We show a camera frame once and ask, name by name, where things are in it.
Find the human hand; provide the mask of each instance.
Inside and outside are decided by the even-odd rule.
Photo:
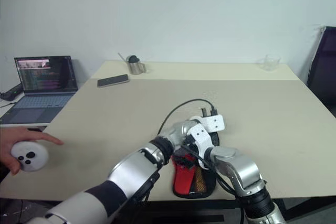
[[[21,141],[46,140],[57,145],[63,142],[47,133],[30,131],[24,127],[0,128],[0,161],[7,166],[13,175],[20,170],[20,163],[11,156],[11,149],[14,144]]]

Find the red object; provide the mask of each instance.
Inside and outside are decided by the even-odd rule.
[[[184,158],[192,162],[195,161],[195,158],[190,154],[185,155]],[[178,194],[187,195],[194,179],[196,165],[188,169],[181,164],[177,164],[174,159],[172,160],[175,166],[174,190]]]

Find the black chair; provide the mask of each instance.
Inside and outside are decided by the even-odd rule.
[[[308,75],[308,88],[335,115],[336,27],[326,27]]]

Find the laptop keyboard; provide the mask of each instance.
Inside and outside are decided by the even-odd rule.
[[[15,105],[15,108],[59,108],[64,107],[71,97],[71,95],[41,95],[33,97],[26,96]]]

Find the laptop screen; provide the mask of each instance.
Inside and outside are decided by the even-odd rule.
[[[70,56],[15,58],[15,64],[25,93],[77,91]]]

